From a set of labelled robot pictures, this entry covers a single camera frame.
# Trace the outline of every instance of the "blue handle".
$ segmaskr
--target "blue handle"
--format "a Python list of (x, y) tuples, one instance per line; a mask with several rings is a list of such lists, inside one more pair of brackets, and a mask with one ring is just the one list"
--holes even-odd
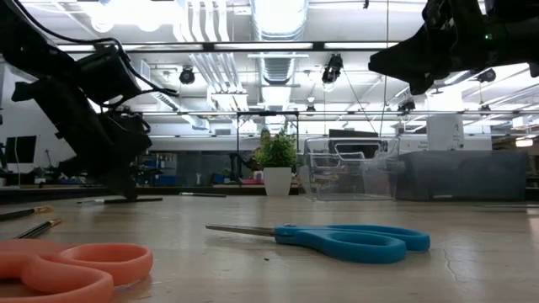
[(406, 243), (370, 233), (331, 229), (295, 231), (292, 237), (275, 236), (280, 244), (309, 247), (344, 261), (358, 263), (395, 263), (406, 258)]
[(310, 247), (330, 257), (361, 263), (393, 263), (404, 259), (407, 249), (426, 251), (430, 247), (428, 234), (391, 226), (278, 226), (275, 234), (280, 244)]

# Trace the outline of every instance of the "orange scissors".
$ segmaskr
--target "orange scissors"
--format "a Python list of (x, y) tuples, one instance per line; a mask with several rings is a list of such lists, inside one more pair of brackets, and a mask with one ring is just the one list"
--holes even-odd
[(1, 241), (0, 280), (20, 279), (46, 295), (0, 298), (0, 303), (107, 303), (115, 286), (144, 279), (152, 265), (152, 251), (134, 244)]

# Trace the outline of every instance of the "transparent box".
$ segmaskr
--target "transparent box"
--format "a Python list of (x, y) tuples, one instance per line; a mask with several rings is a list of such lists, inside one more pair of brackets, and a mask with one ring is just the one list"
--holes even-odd
[(398, 138), (312, 138), (298, 156), (298, 183), (315, 200), (394, 200)]

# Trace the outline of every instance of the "blue scissors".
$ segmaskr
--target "blue scissors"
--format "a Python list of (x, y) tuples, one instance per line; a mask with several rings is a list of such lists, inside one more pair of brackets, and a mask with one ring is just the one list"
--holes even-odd
[(279, 244), (318, 250), (344, 261), (357, 263), (395, 263), (406, 252), (430, 248), (430, 236), (421, 231), (374, 225), (295, 226), (276, 228), (207, 225), (207, 229), (274, 237)]

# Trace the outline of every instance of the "table surface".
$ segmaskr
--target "table surface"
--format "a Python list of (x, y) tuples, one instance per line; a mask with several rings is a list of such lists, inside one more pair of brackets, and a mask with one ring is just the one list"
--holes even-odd
[[(131, 205), (76, 200), (0, 206), (0, 213), (54, 205), (51, 214), (0, 223), (14, 237), (62, 218), (43, 239), (133, 242), (155, 255), (152, 274), (118, 287), (114, 302), (536, 302), (539, 210), (487, 203), (312, 202), (302, 197), (164, 197)], [(400, 263), (346, 263), (271, 238), (208, 231), (205, 224), (380, 224), (428, 232), (432, 248)], [(0, 284), (0, 297), (20, 295)]]

